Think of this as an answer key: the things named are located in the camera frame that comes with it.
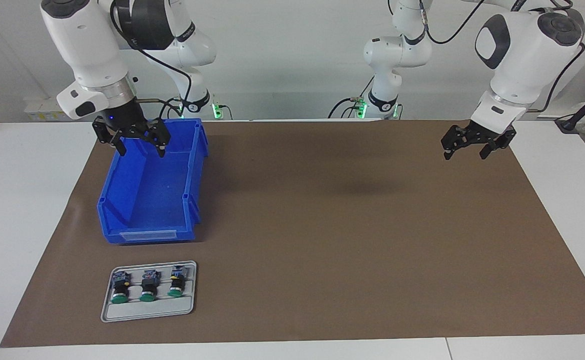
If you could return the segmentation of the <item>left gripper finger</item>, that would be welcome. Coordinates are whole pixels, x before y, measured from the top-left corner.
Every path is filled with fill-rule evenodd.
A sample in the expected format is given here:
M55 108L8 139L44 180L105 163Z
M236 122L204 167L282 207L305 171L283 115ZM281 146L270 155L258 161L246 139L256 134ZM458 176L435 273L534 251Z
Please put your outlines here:
M505 132L495 138L489 138L486 141L485 146L480 151L480 158L485 160L493 151L504 150L508 148L510 142L516 136L516 130L514 127L509 126Z
M466 147L465 135L467 130L457 125L453 125L443 135L441 145L443 148L443 156L446 161L450 160L454 153Z

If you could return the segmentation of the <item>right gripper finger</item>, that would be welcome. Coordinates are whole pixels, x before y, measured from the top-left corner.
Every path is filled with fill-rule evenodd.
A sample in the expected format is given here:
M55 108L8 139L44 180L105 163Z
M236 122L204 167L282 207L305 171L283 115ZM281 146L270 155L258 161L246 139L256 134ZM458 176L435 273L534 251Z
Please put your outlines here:
M114 148L119 155L124 156L126 154L126 147L121 139L120 132L111 133L110 129L105 123L105 119L102 116L96 116L92 122L93 130L96 133L97 140L101 144L108 144Z
M160 158L166 155L171 134L163 120L146 121L145 142L154 146Z

